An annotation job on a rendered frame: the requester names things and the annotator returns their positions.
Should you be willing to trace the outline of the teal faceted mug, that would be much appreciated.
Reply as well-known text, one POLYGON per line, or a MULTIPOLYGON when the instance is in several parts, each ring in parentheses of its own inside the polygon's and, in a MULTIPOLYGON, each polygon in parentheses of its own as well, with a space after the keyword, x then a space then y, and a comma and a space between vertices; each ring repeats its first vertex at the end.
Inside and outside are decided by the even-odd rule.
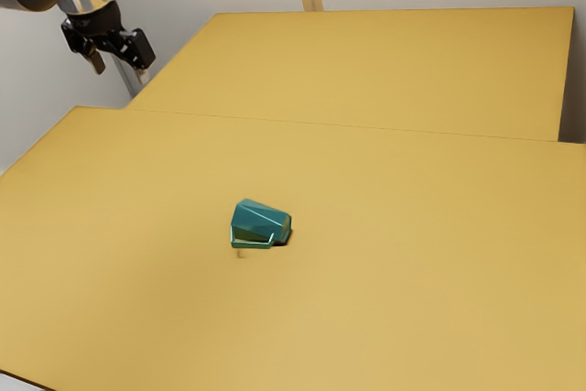
POLYGON ((292 217, 287 212, 244 199, 238 202, 230 224, 235 249, 270 249, 288 243, 292 217))

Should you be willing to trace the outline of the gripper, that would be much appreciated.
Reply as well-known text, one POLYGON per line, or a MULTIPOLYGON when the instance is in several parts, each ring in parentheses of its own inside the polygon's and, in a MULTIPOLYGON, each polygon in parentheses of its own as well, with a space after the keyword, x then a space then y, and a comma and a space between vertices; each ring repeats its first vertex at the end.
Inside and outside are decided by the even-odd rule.
POLYGON ((90 14, 67 15, 60 28, 70 49, 88 61, 96 74, 105 71, 100 49, 109 50, 126 63, 140 84, 150 80, 149 69, 156 60, 155 52, 143 29, 124 29, 116 1, 90 14))

